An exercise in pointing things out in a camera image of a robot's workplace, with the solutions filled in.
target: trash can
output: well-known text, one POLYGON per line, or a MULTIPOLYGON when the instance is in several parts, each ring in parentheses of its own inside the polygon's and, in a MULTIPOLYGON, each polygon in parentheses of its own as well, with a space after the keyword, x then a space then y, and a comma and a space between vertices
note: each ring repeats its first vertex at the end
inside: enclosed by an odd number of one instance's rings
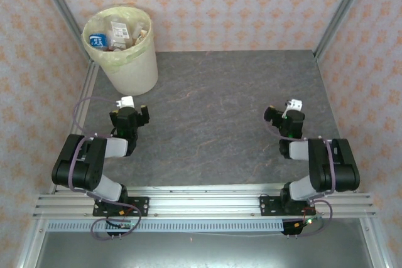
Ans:
POLYGON ((105 9, 91 17, 82 32, 84 48, 98 63, 114 88, 124 95, 140 95, 151 90, 158 81, 155 45, 153 42, 153 25, 149 15, 137 8, 116 6, 105 9), (96 21, 108 15, 123 17, 129 24, 141 22, 147 32, 144 39, 123 51, 102 51, 90 45, 89 36, 96 29, 96 21))

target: gray table surface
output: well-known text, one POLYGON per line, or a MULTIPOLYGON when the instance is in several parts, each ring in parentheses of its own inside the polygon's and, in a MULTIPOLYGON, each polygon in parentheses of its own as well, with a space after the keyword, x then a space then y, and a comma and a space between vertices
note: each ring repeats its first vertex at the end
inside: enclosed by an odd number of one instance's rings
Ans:
MULTIPOLYGON (((150 123, 127 158, 107 159, 104 173, 128 186, 282 183, 308 174, 284 159, 263 114, 287 99, 303 101, 307 137, 338 137, 313 54, 301 51, 157 53, 156 86, 134 98, 150 123)), ((100 70, 93 96, 121 98, 100 70)), ((92 101, 85 127, 109 133, 113 105, 92 101)))

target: purple cable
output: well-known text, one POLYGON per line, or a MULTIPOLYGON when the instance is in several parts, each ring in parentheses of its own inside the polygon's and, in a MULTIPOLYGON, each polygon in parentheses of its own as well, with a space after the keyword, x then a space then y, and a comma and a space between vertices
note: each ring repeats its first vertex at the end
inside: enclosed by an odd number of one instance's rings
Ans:
POLYGON ((101 100, 103 102, 108 102, 108 103, 116 103, 115 100, 109 100, 109 99, 105 99, 104 97, 84 97, 83 99, 80 99, 74 106, 73 109, 73 124, 77 127, 77 129, 80 129, 82 131, 83 134, 85 134, 85 130, 83 127, 81 127, 79 125, 79 123, 77 122, 77 109, 79 107, 79 105, 82 102, 85 102, 86 100, 101 100))
MULTIPOLYGON (((271 126, 268 124, 268 122, 266 123, 266 129, 270 134, 272 134, 280 139, 286 139, 288 141, 305 141, 305 139, 303 139, 303 138, 285 137, 285 136, 281 136, 281 135, 275 133, 274 131, 271 130, 271 126)), ((331 195, 332 193, 334 193, 335 188, 336 188, 334 159, 332 157, 331 146, 330 146, 328 140, 327 139, 322 139, 322 140, 324 141, 324 143, 327 147, 328 159, 329 159, 329 170, 330 170, 330 174, 331 174, 331 190, 326 195, 331 195)))
MULTIPOLYGON (((97 137, 108 138, 109 136, 97 136, 97 137)), ((122 234, 122 235, 119 236, 120 238, 125 237, 125 236, 129 235, 130 233, 132 233, 132 232, 138 227, 139 223, 141 222, 141 212, 140 212, 140 210, 139 210, 137 207, 135 207, 134 205, 131 205, 131 204, 127 204, 127 203, 120 203, 120 202, 115 202, 115 201, 111 201, 111 200, 107 200, 107 199, 102 199, 102 198, 100 198, 99 196, 93 194, 93 193, 90 192, 90 191, 85 191, 85 190, 80 189, 80 188, 79 188, 79 189, 76 189, 76 188, 74 188, 74 186, 73 186, 73 174, 74 174, 74 168, 75 168, 75 163, 77 162, 78 154, 79 154, 79 152, 80 152, 80 150, 81 150, 81 147, 82 147, 82 145, 84 144, 84 142, 87 141, 87 140, 90 139, 90 138, 91 138, 90 136, 85 136, 85 137, 84 137, 83 139, 81 139, 80 142, 77 144, 77 147, 76 147, 76 149, 75 149, 73 158, 72 158, 72 160, 71 160, 70 171, 68 172, 68 187, 70 188, 70 190, 72 190, 72 191, 74 191, 74 192, 77 192, 77 193, 84 193, 84 194, 86 194, 88 197, 91 197, 91 198, 94 198, 94 199, 97 199, 97 200, 102 200, 103 202, 110 203, 110 204, 113 204, 113 205, 129 207, 129 208, 132 208, 133 210, 136 210, 136 211, 138 212, 138 215, 139 215, 139 216, 138 216, 138 221, 137 221, 137 223, 136 223, 133 227, 131 227, 130 230, 128 230, 126 233, 124 233, 124 234, 122 234)), ((100 240, 100 241, 113 240, 113 237, 98 237, 98 236, 94 233, 95 224, 98 223, 98 222, 101 222, 101 221, 121 222, 122 220, 113 219, 113 218, 100 218, 100 219, 97 219, 97 220, 92 224, 92 226, 91 226, 91 228, 90 228, 91 236, 92 236, 94 239, 97 239, 97 240, 100 240)))

